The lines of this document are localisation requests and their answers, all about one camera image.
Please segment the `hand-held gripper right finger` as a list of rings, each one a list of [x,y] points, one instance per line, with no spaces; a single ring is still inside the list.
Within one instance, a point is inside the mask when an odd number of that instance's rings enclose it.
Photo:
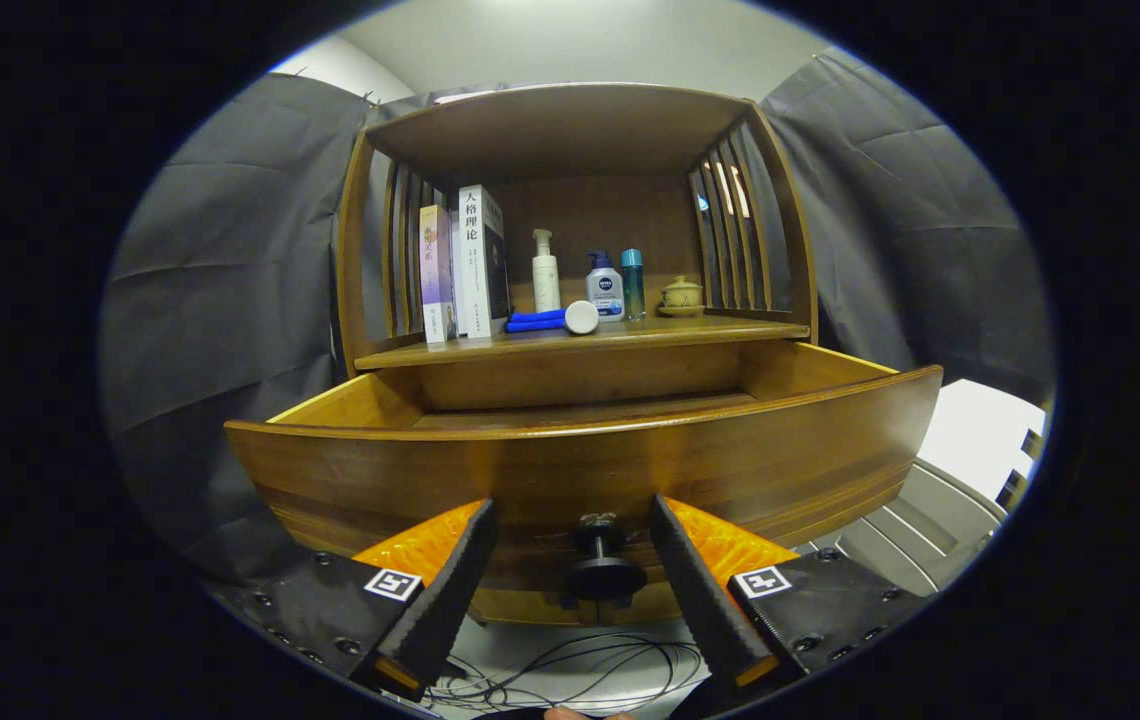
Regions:
[[[749,699],[821,673],[925,606],[839,548],[790,553],[665,496],[649,507],[649,538],[710,670],[699,699]]]

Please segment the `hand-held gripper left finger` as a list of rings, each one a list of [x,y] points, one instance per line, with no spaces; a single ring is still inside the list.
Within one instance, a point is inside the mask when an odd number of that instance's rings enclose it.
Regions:
[[[420,701],[441,676],[497,541],[491,498],[356,556],[296,546],[256,582],[206,592],[268,641],[370,692]]]

